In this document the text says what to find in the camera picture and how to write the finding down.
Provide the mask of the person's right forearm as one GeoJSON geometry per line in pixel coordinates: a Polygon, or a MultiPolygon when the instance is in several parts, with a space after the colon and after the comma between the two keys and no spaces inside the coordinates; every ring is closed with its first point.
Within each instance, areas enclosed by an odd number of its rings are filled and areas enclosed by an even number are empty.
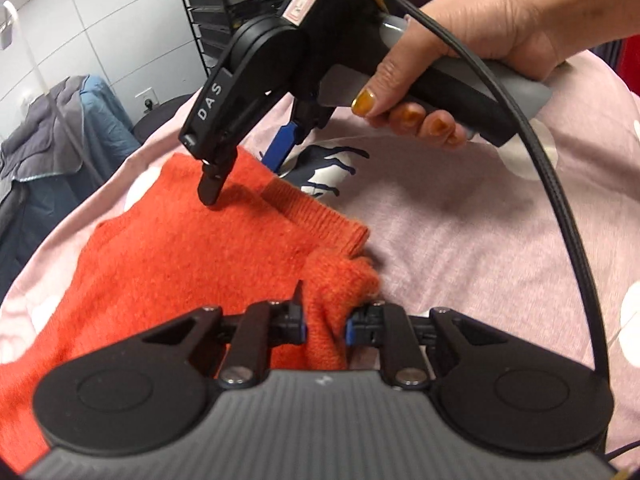
{"type": "Polygon", "coordinates": [[[639,33],[639,0],[518,0],[526,42],[554,65],[639,33]]]}

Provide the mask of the person's right hand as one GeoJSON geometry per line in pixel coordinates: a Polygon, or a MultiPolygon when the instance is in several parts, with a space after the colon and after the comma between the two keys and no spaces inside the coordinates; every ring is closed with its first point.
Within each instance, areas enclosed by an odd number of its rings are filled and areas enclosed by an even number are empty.
{"type": "Polygon", "coordinates": [[[541,143],[530,118],[547,104],[551,90],[500,62],[482,60],[408,0],[392,1],[456,54],[431,64],[412,84],[408,96],[450,112],[495,146],[518,136],[529,151],[539,152],[541,143]]]}

